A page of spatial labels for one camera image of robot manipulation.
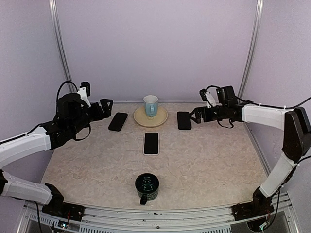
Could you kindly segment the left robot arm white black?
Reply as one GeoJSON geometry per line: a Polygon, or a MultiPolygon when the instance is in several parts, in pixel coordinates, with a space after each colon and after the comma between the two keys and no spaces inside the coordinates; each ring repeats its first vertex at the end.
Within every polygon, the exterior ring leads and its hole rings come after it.
{"type": "MultiPolygon", "coordinates": [[[[41,123],[28,133],[1,141],[0,167],[29,155],[54,150],[68,141],[79,141],[77,134],[91,128],[91,122],[111,116],[113,100],[101,99],[90,103],[80,90],[57,100],[56,116],[52,121],[41,123]]],[[[63,216],[68,205],[60,191],[52,184],[39,184],[17,178],[4,170],[0,171],[0,194],[43,205],[46,213],[63,216]]]]}

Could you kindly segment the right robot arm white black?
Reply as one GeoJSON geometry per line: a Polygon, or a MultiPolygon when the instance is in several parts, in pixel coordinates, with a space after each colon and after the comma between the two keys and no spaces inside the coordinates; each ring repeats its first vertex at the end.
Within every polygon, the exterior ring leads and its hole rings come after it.
{"type": "Polygon", "coordinates": [[[293,107],[270,107],[237,97],[232,86],[210,85],[198,91],[199,102],[187,111],[191,126],[235,129],[239,124],[247,132],[263,167],[266,179],[257,185],[246,201],[232,206],[235,219],[243,220],[275,212],[272,199],[290,183],[299,161],[311,154],[310,111],[303,101],[293,107]]]}

